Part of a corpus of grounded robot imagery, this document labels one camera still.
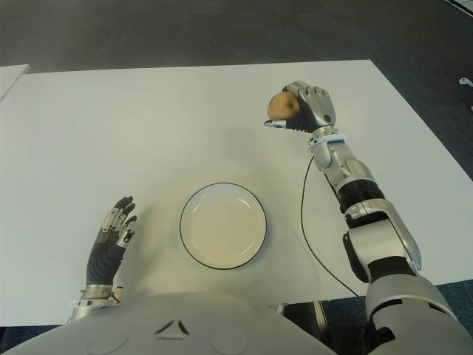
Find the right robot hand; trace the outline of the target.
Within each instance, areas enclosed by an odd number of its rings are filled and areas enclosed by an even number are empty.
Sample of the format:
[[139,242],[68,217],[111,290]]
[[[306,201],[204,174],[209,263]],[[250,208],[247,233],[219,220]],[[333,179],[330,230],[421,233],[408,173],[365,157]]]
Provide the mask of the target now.
[[303,81],[286,85],[268,104],[265,126],[315,135],[336,132],[336,113],[327,90]]

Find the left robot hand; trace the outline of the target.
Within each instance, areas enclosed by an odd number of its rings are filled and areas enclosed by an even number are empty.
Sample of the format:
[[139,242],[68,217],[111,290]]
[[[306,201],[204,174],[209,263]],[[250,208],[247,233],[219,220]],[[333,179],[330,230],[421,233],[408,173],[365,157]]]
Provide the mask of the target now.
[[98,230],[86,266],[86,286],[112,286],[129,242],[135,235],[137,216],[132,196],[121,198],[110,210]]

